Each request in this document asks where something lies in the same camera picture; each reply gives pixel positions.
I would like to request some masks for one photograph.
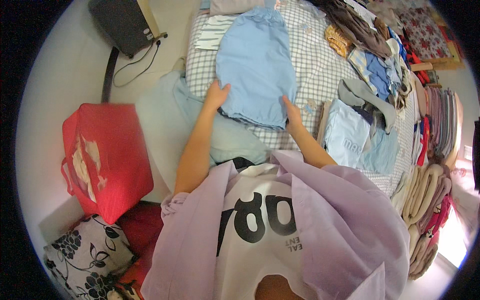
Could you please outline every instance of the brown clothing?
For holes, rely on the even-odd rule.
[[[378,32],[370,29],[367,22],[346,3],[341,0],[318,0],[316,3],[329,20],[336,24],[357,47],[384,59],[392,56],[392,51],[385,39]]]
[[[383,36],[383,38],[388,40],[390,38],[390,32],[388,31],[387,25],[383,22],[382,19],[380,18],[375,18],[375,21],[373,21],[373,26],[378,30],[378,33]]]

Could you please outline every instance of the pink clothing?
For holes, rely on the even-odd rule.
[[[291,186],[303,281],[318,298],[398,299],[409,234],[387,195],[355,169],[318,169],[300,152],[276,151],[270,162],[280,166],[276,181]],[[192,193],[162,203],[164,227],[141,289],[146,300],[212,298],[223,201],[237,175],[229,161]]]

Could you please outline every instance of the floral cushion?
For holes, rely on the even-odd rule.
[[[132,263],[123,230],[95,214],[45,249],[45,265],[74,298],[107,300]]]
[[[412,49],[421,60],[452,57],[440,29],[427,8],[397,10]]]

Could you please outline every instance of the red cushion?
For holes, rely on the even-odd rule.
[[[161,213],[160,204],[140,201],[117,220],[136,256],[143,256],[151,243],[155,246],[163,228]]]

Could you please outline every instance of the red floral fabric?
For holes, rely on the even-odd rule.
[[[429,9],[410,8],[396,13],[404,25],[413,51],[421,60],[452,57],[440,29],[430,17]]]

